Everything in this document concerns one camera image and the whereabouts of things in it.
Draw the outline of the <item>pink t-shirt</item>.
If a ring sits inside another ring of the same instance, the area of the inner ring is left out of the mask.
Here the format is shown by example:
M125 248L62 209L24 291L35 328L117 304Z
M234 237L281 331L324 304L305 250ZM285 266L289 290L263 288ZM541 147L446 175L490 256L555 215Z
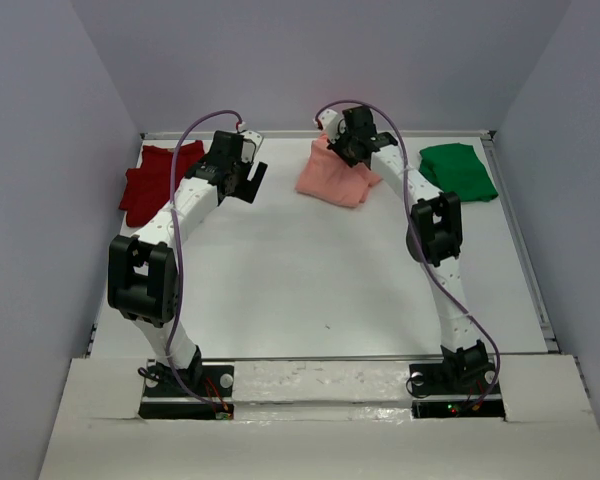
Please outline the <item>pink t-shirt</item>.
M366 202L371 189L382 178L364 164L348 166L327 146L325 134L312 141L309 158L295 190L332 205L355 209Z

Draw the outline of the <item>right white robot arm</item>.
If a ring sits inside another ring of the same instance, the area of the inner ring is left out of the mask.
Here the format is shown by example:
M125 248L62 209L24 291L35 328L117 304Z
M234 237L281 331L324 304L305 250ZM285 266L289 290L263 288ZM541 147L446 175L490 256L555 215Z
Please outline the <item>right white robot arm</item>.
M396 133L380 132L366 105L317 115L327 147L348 166L366 166L403 201L407 217L406 245L429 282L441 333L442 360L413 364L410 383L417 397L478 395L494 382L488 338L466 306L460 275L463 243L461 201L435 187L408 160Z

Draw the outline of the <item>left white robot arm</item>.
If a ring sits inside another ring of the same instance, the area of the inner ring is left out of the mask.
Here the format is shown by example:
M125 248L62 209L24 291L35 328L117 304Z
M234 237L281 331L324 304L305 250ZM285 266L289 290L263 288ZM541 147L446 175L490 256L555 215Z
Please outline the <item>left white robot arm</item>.
M182 247L191 232L227 197L254 201L267 166L256 162L261 133L215 132L209 150L176 178L156 215L131 236L109 245L107 302L138 328L155 359L144 376L194 393L203 376L201 351L186 333L182 308Z

